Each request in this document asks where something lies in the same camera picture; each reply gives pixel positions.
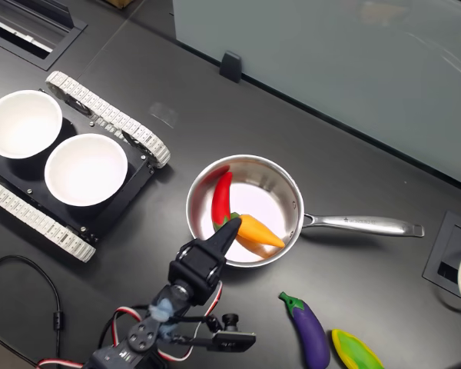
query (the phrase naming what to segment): orange carrot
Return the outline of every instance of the orange carrot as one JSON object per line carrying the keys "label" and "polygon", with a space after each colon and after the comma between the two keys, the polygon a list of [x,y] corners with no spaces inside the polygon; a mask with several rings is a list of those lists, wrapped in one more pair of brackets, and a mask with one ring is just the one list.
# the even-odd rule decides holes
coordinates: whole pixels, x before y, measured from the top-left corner
{"label": "orange carrot", "polygon": [[248,214],[243,214],[239,218],[242,223],[237,234],[242,238],[258,244],[270,244],[278,248],[285,247],[285,243],[257,219]]}

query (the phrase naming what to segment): toy vegetable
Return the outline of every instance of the toy vegetable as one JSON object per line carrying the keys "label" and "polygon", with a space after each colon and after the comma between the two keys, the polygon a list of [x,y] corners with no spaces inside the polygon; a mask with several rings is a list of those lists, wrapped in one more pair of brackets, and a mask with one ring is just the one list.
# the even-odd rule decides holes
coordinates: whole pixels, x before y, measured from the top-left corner
{"label": "toy vegetable", "polygon": [[333,329],[331,337],[348,369],[384,369],[381,360],[357,337],[340,329]]}
{"label": "toy vegetable", "polygon": [[289,313],[299,331],[307,367],[309,369],[326,369],[330,364],[330,347],[324,329],[316,315],[299,298],[287,296],[285,292],[282,292],[278,298],[287,304]]}
{"label": "toy vegetable", "polygon": [[242,223],[240,224],[237,234],[242,238],[246,238],[258,244],[270,244],[278,248],[285,247],[285,243],[257,219],[248,214],[243,214],[239,218],[242,220]]}
{"label": "toy vegetable", "polygon": [[225,173],[215,186],[214,198],[212,199],[212,222],[214,230],[218,231],[231,219],[231,204],[229,194],[231,192],[232,173]]}

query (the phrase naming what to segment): black table surface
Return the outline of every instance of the black table surface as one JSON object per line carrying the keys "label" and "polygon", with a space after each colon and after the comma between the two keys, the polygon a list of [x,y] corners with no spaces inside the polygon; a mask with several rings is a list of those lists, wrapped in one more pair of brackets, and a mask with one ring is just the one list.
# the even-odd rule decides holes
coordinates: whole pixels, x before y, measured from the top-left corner
{"label": "black table surface", "polygon": [[[85,361],[117,306],[146,303],[165,283],[169,261],[191,239],[185,202],[198,173],[224,156],[253,154],[292,175],[307,212],[399,218],[423,224],[426,236],[311,228],[276,263],[226,268],[216,313],[239,314],[240,329],[256,332],[257,343],[243,354],[196,349],[173,367],[304,367],[281,291],[304,299],[326,330],[360,337],[386,367],[461,367],[461,300],[422,278],[445,212],[461,215],[461,190],[253,85],[222,78],[161,37],[161,29],[171,33],[152,12],[161,0],[135,1],[124,12],[94,0],[66,3],[88,27],[50,71],[77,78],[143,122],[171,160],[87,264],[0,208],[0,257],[27,256],[58,285],[68,315],[65,358]],[[0,48],[0,97],[44,88],[48,73]],[[151,115],[155,105],[171,112],[169,125]],[[0,270],[0,335],[35,360],[54,353],[53,309],[32,271]],[[330,367],[341,366],[333,358]]]}

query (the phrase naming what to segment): pan handle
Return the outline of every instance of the pan handle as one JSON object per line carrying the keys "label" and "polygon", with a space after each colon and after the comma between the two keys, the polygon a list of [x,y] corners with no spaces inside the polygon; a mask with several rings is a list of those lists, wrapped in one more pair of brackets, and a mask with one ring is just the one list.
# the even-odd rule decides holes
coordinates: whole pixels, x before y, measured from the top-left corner
{"label": "pan handle", "polygon": [[382,236],[423,237],[425,234],[421,225],[391,218],[367,217],[362,215],[321,217],[311,214],[304,214],[304,217],[310,219],[311,222],[305,224],[303,228],[322,226],[380,234]]}

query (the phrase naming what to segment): green and yellow toy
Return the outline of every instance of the green and yellow toy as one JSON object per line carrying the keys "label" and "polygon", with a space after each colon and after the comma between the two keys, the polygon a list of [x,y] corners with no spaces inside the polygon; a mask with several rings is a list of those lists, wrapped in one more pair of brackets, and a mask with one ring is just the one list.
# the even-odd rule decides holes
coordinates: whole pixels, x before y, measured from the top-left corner
{"label": "green and yellow toy", "polygon": [[348,369],[384,369],[381,360],[361,340],[350,333],[333,329],[333,344]]}

